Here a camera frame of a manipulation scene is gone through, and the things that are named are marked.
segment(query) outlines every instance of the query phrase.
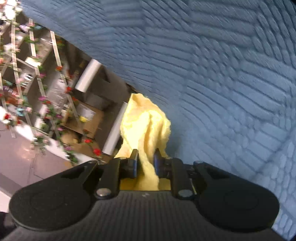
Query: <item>yellow cloth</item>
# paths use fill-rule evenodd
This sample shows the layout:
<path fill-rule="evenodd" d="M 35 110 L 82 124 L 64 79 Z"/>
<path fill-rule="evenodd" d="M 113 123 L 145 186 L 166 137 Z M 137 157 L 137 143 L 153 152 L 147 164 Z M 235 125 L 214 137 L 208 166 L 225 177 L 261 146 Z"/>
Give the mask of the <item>yellow cloth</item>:
<path fill-rule="evenodd" d="M 129 157 L 138 149 L 142 170 L 136 179 L 123 179 L 121 190 L 159 190 L 159 178 L 153 167 L 153 154 L 159 148 L 162 156 L 170 135 L 170 121 L 159 107 L 142 94 L 132 94 L 120 126 L 123 144 L 116 157 Z M 164 180 L 161 189 L 170 189 Z"/>

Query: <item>bolt head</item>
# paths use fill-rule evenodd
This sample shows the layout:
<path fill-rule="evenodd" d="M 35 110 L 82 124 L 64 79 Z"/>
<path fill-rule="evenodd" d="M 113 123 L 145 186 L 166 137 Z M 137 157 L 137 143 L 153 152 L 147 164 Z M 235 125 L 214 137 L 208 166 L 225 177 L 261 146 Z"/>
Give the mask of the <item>bolt head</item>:
<path fill-rule="evenodd" d="M 108 189 L 108 188 L 99 188 L 97 191 L 96 191 L 96 194 L 100 197 L 107 197 L 111 194 L 111 190 Z"/>
<path fill-rule="evenodd" d="M 193 195 L 193 192 L 189 189 L 183 189 L 178 192 L 178 195 L 183 198 L 189 198 Z"/>

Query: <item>white floor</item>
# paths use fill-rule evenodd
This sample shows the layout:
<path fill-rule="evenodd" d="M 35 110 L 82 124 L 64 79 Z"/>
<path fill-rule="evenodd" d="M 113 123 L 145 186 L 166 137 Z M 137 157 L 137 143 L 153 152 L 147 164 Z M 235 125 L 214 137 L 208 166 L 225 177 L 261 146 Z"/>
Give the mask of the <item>white floor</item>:
<path fill-rule="evenodd" d="M 8 212 L 10 197 L 0 191 L 0 212 Z"/>

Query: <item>quilted fabric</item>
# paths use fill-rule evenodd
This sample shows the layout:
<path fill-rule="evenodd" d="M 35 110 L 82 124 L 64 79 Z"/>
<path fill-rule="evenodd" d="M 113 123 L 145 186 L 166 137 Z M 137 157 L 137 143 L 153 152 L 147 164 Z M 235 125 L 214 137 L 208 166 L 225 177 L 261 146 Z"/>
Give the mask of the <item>quilted fabric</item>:
<path fill-rule="evenodd" d="M 106 65 L 172 122 L 168 154 L 279 198 L 296 233 L 296 13 L 290 0 L 22 0 L 24 12 Z"/>

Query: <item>black plastic part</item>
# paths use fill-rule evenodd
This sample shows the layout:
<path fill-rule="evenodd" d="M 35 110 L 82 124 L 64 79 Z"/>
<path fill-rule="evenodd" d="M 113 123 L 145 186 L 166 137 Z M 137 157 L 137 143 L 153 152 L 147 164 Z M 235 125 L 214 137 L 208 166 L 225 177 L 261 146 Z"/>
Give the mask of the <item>black plastic part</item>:
<path fill-rule="evenodd" d="M 16 226 L 9 213 L 0 212 L 0 239 L 15 230 Z"/>
<path fill-rule="evenodd" d="M 190 179 L 188 178 L 188 174 L 184 168 L 183 162 L 178 158 L 173 158 L 170 161 L 172 168 L 172 175 L 170 179 L 172 195 L 182 200 L 193 199 L 194 191 Z"/>
<path fill-rule="evenodd" d="M 165 158 L 163 158 L 157 148 L 154 152 L 154 169 L 155 173 L 159 178 L 166 178 L 168 175 L 167 170 L 165 169 Z"/>
<path fill-rule="evenodd" d="M 84 184 L 96 167 L 96 161 L 89 161 L 20 189 L 9 203 L 12 218 L 18 225 L 38 231 L 74 224 L 91 207 Z"/>
<path fill-rule="evenodd" d="M 198 209 L 211 223 L 235 232 L 272 226 L 279 212 L 272 192 L 207 163 L 194 163 L 194 168 Z"/>
<path fill-rule="evenodd" d="M 120 191 L 99 200 L 75 225 L 54 232 L 17 228 L 5 241 L 284 241 L 272 229 L 230 232 L 212 225 L 194 202 L 170 191 Z"/>
<path fill-rule="evenodd" d="M 120 160 L 120 178 L 136 178 L 139 152 L 133 149 L 129 158 Z"/>
<path fill-rule="evenodd" d="M 119 192 L 119 167 L 120 167 L 120 158 L 112 159 L 107 164 L 103 175 L 96 187 L 94 195 L 98 199 L 108 199 L 114 197 Z M 106 188 L 110 190 L 110 193 L 105 196 L 100 196 L 97 194 L 97 190 Z"/>

